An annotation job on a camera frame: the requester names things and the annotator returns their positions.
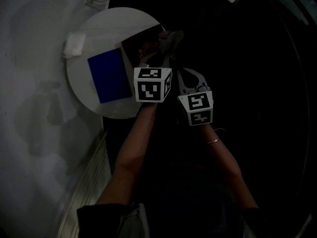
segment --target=white napkin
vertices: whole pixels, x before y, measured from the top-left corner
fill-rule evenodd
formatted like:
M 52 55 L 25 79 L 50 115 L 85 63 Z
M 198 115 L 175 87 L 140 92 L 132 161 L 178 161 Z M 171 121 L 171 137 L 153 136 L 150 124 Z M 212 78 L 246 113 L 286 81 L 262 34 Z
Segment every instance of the white napkin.
M 64 49 L 64 57 L 66 59 L 81 55 L 84 47 L 86 34 L 70 32 L 66 37 L 66 45 Z

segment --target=forearm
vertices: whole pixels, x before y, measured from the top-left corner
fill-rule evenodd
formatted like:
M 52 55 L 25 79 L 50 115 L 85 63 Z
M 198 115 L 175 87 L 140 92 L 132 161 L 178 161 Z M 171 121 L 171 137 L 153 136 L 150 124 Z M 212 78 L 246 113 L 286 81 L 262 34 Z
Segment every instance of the forearm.
M 199 131 L 205 143 L 218 139 L 216 132 L 209 124 L 200 126 Z M 216 143 L 208 144 L 207 148 L 221 170 L 224 182 L 233 192 L 240 209 L 257 208 L 258 205 L 243 180 L 240 167 L 227 147 L 219 139 Z
M 113 176 L 97 204 L 129 205 L 148 147 L 156 109 L 157 105 L 150 104 L 140 110 L 128 137 L 119 151 Z
M 200 126 L 199 131 L 204 143 L 218 139 L 218 135 L 209 124 Z M 220 139 L 214 144 L 207 144 L 207 149 L 211 153 L 214 162 L 220 168 L 224 178 L 241 176 L 237 161 Z
M 115 164 L 115 169 L 126 169 L 134 174 L 141 170 L 153 128 L 156 105 L 142 108 L 128 137 L 124 141 Z

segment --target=blue book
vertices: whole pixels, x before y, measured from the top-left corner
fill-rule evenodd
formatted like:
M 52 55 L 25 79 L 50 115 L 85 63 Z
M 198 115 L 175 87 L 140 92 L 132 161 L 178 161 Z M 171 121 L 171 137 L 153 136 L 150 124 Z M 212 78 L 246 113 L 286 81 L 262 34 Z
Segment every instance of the blue book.
M 100 103 L 131 97 L 120 49 L 88 58 Z

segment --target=white round table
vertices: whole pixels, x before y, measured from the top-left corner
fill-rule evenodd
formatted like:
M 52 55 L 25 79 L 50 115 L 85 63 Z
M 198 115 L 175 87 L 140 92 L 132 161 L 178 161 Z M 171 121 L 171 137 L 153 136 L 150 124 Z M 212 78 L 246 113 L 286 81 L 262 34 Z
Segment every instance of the white round table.
M 101 11 L 89 18 L 79 29 L 86 33 L 80 57 L 67 60 L 67 75 L 78 99 L 91 111 L 113 119 L 135 117 L 141 104 L 135 100 L 133 67 L 121 42 L 159 23 L 143 11 L 118 7 Z M 87 59 L 98 54 L 121 49 L 132 97 L 100 103 Z

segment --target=black sleeve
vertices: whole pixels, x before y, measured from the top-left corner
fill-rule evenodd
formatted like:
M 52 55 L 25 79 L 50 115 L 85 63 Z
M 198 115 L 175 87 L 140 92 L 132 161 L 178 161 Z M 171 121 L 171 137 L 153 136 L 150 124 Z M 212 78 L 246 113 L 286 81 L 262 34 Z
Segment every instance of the black sleeve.
M 242 217 L 257 238 L 271 238 L 268 223 L 259 208 L 242 211 Z
M 78 209 L 78 237 L 115 237 L 121 215 L 125 214 L 126 209 L 121 204 L 91 205 Z

